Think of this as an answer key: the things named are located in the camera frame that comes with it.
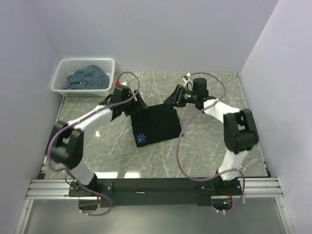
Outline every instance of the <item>table surface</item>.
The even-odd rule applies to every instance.
[[[184,73],[137,73],[143,100],[148,106],[163,103],[177,84],[183,84]],[[217,73],[227,88],[222,102],[240,109],[246,101],[236,73]],[[192,78],[205,77],[195,75]],[[121,79],[130,81],[131,88],[136,80],[131,75]],[[207,78],[211,96],[219,97],[222,87],[212,78]],[[103,97],[65,98],[59,120],[75,119],[96,107]],[[194,105],[176,108],[183,127],[197,111]],[[176,163],[177,139],[137,148],[132,133],[130,117],[122,114],[114,121],[99,127],[93,134],[85,136],[83,160],[100,178],[164,178],[184,177]],[[223,141],[223,124],[208,115],[198,115],[187,127],[181,140],[179,153],[184,170],[191,176],[212,176],[220,167],[226,147]],[[242,172],[245,176],[267,176],[264,159],[259,145],[246,156]],[[47,170],[45,179],[64,178],[62,172]]]

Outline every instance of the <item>black cloth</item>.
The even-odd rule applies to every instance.
[[[176,110],[170,104],[149,106],[131,115],[131,123],[137,147],[177,138],[181,132]]]

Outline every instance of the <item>blue star logo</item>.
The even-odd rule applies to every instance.
[[[142,143],[143,144],[143,142],[145,141],[145,138],[146,138],[146,136],[144,136],[144,133],[143,134],[141,134],[141,133],[139,133],[137,136],[136,136],[136,140],[138,140],[138,143]]]

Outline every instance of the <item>laundry basket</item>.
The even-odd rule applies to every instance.
[[[62,89],[67,84],[67,77],[78,69],[84,69],[89,65],[96,65],[109,77],[107,89],[66,90]],[[51,90],[66,97],[106,97],[112,87],[115,72],[115,61],[111,58],[65,58],[62,59],[53,75]]]

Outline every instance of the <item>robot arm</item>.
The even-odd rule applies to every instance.
[[[189,76],[190,74],[183,78],[184,86],[177,85],[164,103],[176,107],[185,107],[187,103],[193,103],[199,110],[213,105],[216,98],[209,96],[206,79],[195,78],[191,81]],[[244,158],[259,140],[252,112],[249,109],[240,110],[218,101],[215,106],[204,110],[204,113],[215,117],[224,126],[224,142],[227,150],[217,173],[228,169],[240,169]],[[234,171],[221,174],[220,177],[223,181],[232,181],[237,179],[237,176],[238,173]]]
[[[214,102],[213,99],[205,101],[204,108]],[[218,172],[233,168],[240,169],[246,155],[259,140],[251,111],[240,110],[219,101],[204,113],[215,117],[224,125],[224,141],[227,150]],[[221,174],[223,180],[232,180],[236,177],[237,172]]]
[[[57,138],[55,144],[51,148],[51,159],[56,163],[65,165],[77,180],[93,191],[98,191],[100,188],[96,174],[82,161],[84,136],[94,132],[95,129],[103,124],[111,122],[116,117],[120,116],[122,112],[128,116],[136,114],[141,109],[147,109],[147,105],[138,93],[134,99],[125,104],[103,110],[105,105],[125,101],[131,96],[133,96],[133,93],[128,86],[118,85],[114,89],[113,94],[99,103],[92,111],[69,122],[58,121],[53,127],[49,144],[54,135],[62,128],[78,123],[68,128]]]

